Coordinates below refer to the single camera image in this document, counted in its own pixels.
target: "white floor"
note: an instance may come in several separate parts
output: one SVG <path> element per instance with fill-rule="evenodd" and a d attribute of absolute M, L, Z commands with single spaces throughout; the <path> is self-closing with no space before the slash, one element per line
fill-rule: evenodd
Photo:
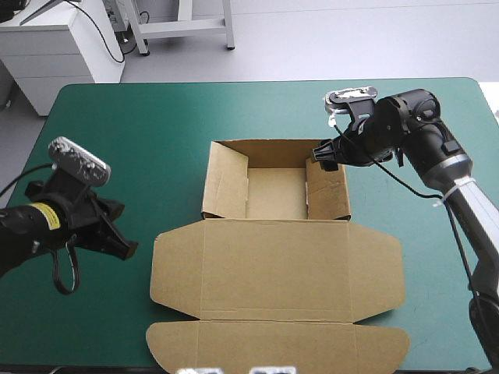
<path fill-rule="evenodd" d="M 173 1 L 138 1 L 151 21 Z M 196 18 L 220 0 L 194 0 Z M 151 41 L 122 81 L 196 82 L 468 76 L 499 111 L 499 0 L 232 0 L 236 49 L 224 36 Z M 0 186 L 23 168 L 44 123 L 22 93 L 0 112 Z M 8 196 L 0 199 L 4 206 Z"/>

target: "yellow label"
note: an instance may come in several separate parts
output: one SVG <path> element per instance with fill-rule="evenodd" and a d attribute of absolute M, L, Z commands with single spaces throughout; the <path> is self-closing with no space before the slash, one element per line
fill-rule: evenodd
<path fill-rule="evenodd" d="M 48 229 L 50 231 L 61 228 L 59 217 L 57 217 L 57 214 L 49 205 L 43 203 L 32 203 L 30 205 L 33 208 L 38 209 L 44 215 L 45 220 L 47 220 Z"/>

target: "green table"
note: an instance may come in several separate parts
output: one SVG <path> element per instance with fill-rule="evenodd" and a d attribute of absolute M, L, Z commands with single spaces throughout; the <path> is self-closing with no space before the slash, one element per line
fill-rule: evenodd
<path fill-rule="evenodd" d="M 0 280 L 0 362 L 9 364 L 154 364 L 145 341 L 157 321 L 189 318 L 149 299 L 154 238 L 200 219 L 210 141 L 326 138 L 321 101 L 331 89 L 372 85 L 380 97 L 417 87 L 440 99 L 443 118 L 476 162 L 474 176 L 499 201 L 499 128 L 470 79 L 174 83 L 68 86 L 59 94 L 27 167 L 48 161 L 47 145 L 67 136 L 113 168 L 101 196 L 126 204 L 118 226 L 140 242 L 122 262 L 79 251 L 82 286 L 59 295 L 51 259 L 25 263 Z M 414 170 L 388 167 L 419 190 Z M 10 205 L 27 200 L 22 181 Z M 349 168 L 353 221 L 385 231 L 404 247 L 407 299 L 367 321 L 400 326 L 411 336 L 404 369 L 487 366 L 468 320 L 464 270 L 443 208 L 417 199 L 383 172 Z"/>

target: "open cardboard box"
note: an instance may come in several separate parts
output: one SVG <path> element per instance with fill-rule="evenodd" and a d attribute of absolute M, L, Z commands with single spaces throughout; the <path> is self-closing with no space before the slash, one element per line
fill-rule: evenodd
<path fill-rule="evenodd" d="M 406 333 L 358 322 L 403 303 L 401 246 L 332 218 L 350 215 L 345 171 L 310 164 L 315 144 L 212 143 L 203 213 L 225 218 L 154 243 L 151 298 L 199 319 L 150 326 L 147 343 L 163 369 L 236 374 L 292 365 L 301 374 L 389 374 L 399 367 Z"/>
<path fill-rule="evenodd" d="M 212 142 L 203 216 L 287 220 L 349 219 L 343 165 L 328 173 L 310 161 L 319 140 Z"/>

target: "black robotic arm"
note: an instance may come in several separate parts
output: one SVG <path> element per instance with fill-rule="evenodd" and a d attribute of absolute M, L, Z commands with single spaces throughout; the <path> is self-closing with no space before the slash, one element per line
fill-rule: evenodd
<path fill-rule="evenodd" d="M 327 93 L 329 125 L 340 135 L 322 141 L 313 160 L 333 171 L 338 164 L 379 165 L 394 155 L 402 166 L 406 155 L 424 184 L 442 193 L 478 257 L 469 316 L 492 372 L 499 372 L 499 211 L 471 177 L 472 161 L 442 122 L 431 92 L 412 90 L 377 102 L 376 96 L 373 87 Z M 335 121 L 343 114 L 351 119 L 345 132 Z"/>
<path fill-rule="evenodd" d="M 31 203 L 0 209 L 0 277 L 28 259 L 51 253 L 55 286 L 68 295 L 80 283 L 75 247 L 128 259 L 137 243 L 125 239 L 113 224 L 124 205 L 91 189 L 108 182 L 111 168 L 64 137 L 52 141 L 48 153 L 54 172 L 46 183 L 27 186 Z M 58 250 L 64 248 L 73 267 L 71 289 L 58 275 Z"/>

